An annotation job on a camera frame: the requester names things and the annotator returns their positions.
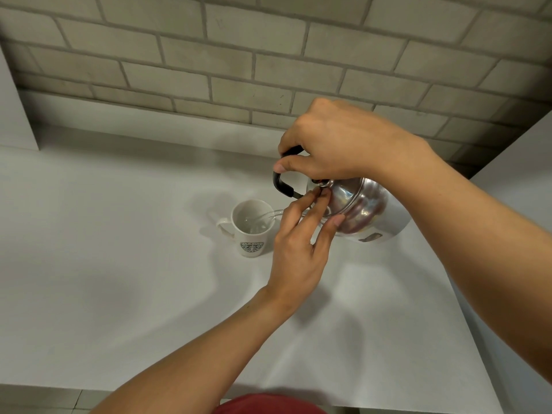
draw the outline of starbucks logo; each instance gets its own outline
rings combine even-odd
[[[244,249],[244,251],[247,251],[248,253],[254,253],[255,251],[259,251],[261,248],[263,248],[264,242],[241,242],[239,244]]]

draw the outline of person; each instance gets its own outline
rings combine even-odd
[[[367,177],[410,215],[481,318],[552,382],[552,236],[474,186],[423,139],[374,113],[316,99],[283,135],[278,173],[313,179]],[[266,339],[318,285],[342,215],[311,236],[328,204],[309,192],[286,209],[268,284],[227,320],[125,383],[93,414],[322,413],[275,395],[219,401]],[[314,206],[301,219],[301,213]]]

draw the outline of black handle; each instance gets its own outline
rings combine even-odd
[[[300,146],[300,145],[297,145],[297,146],[294,146],[292,148],[289,148],[289,150],[287,150],[286,152],[284,152],[282,154],[282,157],[296,156],[296,155],[299,155],[303,151],[304,151],[303,147]],[[276,189],[280,193],[283,193],[284,195],[286,195],[289,198],[300,199],[300,198],[303,197],[302,194],[297,193],[296,191],[294,191],[293,187],[291,187],[289,184],[286,184],[283,181],[281,181],[280,180],[280,174],[278,174],[278,173],[273,173],[272,174],[272,182],[274,183],[274,187],[276,187]]]

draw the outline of white countertop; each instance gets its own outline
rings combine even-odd
[[[274,208],[272,159],[49,129],[0,147],[0,383],[113,390],[263,285],[213,221]],[[336,239],[320,286],[229,392],[315,403],[502,413],[445,271],[414,223]]]

